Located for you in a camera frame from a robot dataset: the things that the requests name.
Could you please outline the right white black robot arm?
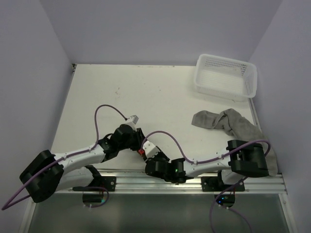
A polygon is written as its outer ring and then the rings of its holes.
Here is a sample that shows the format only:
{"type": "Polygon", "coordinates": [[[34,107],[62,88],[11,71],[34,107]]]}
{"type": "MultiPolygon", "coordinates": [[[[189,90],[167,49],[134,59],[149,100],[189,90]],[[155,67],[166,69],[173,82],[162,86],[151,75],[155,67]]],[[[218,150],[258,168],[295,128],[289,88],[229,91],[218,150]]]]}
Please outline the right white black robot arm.
{"type": "Polygon", "coordinates": [[[215,158],[206,161],[184,157],[170,160],[158,146],[146,140],[140,152],[144,156],[148,176],[177,184],[217,171],[220,176],[216,184],[226,191],[244,177],[267,177],[266,155],[270,148],[270,143],[263,139],[251,142],[230,140],[226,148],[216,153],[215,158]]]}

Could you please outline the grey towel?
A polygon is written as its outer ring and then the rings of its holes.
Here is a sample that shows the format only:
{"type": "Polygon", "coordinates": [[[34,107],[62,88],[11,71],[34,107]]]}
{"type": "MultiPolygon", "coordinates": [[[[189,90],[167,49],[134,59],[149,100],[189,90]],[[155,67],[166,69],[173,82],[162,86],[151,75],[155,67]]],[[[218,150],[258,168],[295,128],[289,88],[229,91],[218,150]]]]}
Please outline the grey towel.
{"type": "Polygon", "coordinates": [[[257,126],[234,109],[227,109],[219,114],[200,111],[194,114],[191,124],[209,130],[223,130],[227,135],[245,142],[268,139],[257,126]]]}

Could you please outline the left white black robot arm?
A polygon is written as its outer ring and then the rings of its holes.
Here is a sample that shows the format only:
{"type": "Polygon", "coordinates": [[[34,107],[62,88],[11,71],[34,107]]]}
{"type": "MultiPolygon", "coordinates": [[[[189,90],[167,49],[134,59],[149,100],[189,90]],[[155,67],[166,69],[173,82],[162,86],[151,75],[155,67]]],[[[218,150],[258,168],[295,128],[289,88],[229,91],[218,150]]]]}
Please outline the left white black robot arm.
{"type": "Polygon", "coordinates": [[[133,124],[122,124],[80,151],[53,154],[50,150],[40,152],[20,175],[20,181],[35,203],[51,197],[56,191],[87,187],[97,190],[102,182],[94,164],[115,158],[120,151],[139,151],[145,136],[142,129],[133,124]]]}

